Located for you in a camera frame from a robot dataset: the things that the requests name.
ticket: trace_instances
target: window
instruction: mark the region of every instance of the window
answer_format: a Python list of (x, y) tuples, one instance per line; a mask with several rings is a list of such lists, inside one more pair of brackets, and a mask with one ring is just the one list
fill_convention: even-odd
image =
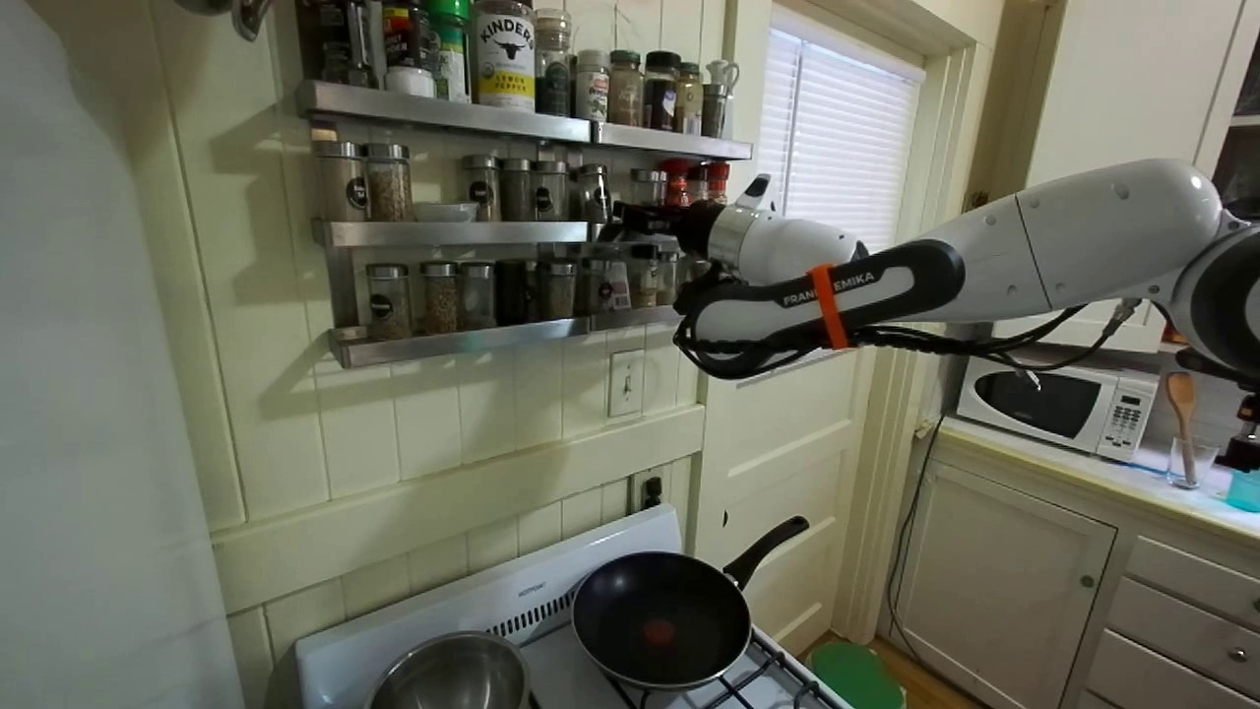
[(780, 212), (890, 247), (922, 80), (872, 47), (775, 29), (755, 160), (780, 180)]

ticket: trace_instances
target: metal shelf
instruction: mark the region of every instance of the metal shelf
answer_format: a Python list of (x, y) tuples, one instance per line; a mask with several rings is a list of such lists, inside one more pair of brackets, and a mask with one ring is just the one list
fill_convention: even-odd
[(1238, 131), (1260, 131), (1260, 115), (1238, 115), (1227, 126), (1238, 126)]
[(592, 140), (592, 122), (580, 118), (519, 115), (341, 84), (309, 84), (301, 92), (301, 105), (320, 118), (408, 122), (470, 134), (517, 134), (538, 140)]
[(599, 329), (626, 329), (626, 325), (672, 325), (672, 307), (654, 311), (622, 311), (599, 317), (548, 317), (548, 324), (519, 324), (519, 325), (494, 325), (494, 329), (452, 329), (452, 333), (418, 333), (418, 338), (356, 338), (348, 329), (331, 329), (328, 348), (348, 369), (366, 367), (394, 367), (412, 358), (460, 354), (460, 350), (517, 350), (534, 342), (563, 342)]
[(320, 220), (317, 240), (328, 253), (587, 245), (587, 220)]
[(317, 118), (407, 122), (407, 126), (464, 131), (464, 134), (517, 134), (534, 140), (584, 140), (584, 147), (607, 147), (607, 148), (642, 148), (642, 153), (676, 153), (676, 157), (712, 157), (712, 160), (752, 157), (752, 148), (740, 140), (614, 126), (614, 122), (584, 122), (563, 115), (519, 115), (519, 109), (443, 102), (443, 98), (341, 88), (341, 84), (309, 84), (301, 92), (301, 105)]
[(717, 140), (698, 134), (666, 134), (642, 126), (595, 122), (592, 140), (607, 148), (645, 148), (645, 153), (676, 153), (676, 157), (717, 157), (717, 160), (750, 160), (752, 148), (740, 140)]

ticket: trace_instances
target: electrical outlet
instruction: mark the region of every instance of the electrical outlet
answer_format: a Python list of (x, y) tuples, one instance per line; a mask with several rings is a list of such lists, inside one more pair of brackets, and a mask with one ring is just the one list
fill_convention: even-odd
[(642, 404), (645, 404), (642, 350), (622, 350), (611, 361), (607, 415), (630, 417), (630, 415), (642, 415)]
[(630, 475), (630, 510), (656, 506), (666, 501), (662, 467)]

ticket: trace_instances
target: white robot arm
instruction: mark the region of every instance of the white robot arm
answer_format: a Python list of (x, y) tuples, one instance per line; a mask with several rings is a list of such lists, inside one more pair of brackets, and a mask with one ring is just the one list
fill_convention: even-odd
[(912, 348), (890, 324), (1149, 298), (1210, 367), (1260, 383), (1260, 229), (1227, 215), (1216, 187), (1175, 160), (1063, 178), (876, 254), (836, 229), (772, 220), (763, 187), (767, 178), (752, 180), (734, 208), (683, 231), (712, 270), (676, 298), (676, 348), (717, 379), (750, 379), (817, 348)]

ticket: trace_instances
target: white stove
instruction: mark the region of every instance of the white stove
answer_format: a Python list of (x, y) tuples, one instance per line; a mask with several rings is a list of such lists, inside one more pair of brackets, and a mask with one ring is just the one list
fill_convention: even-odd
[(383, 672), (412, 644), (490, 631), (517, 644), (534, 709), (848, 709), (759, 631), (746, 655), (691, 694), (651, 694), (607, 677), (571, 631), (571, 589), (630, 550), (683, 550), (672, 506), (651, 506), (431, 594), (331, 627), (296, 644), (303, 709), (370, 709)]

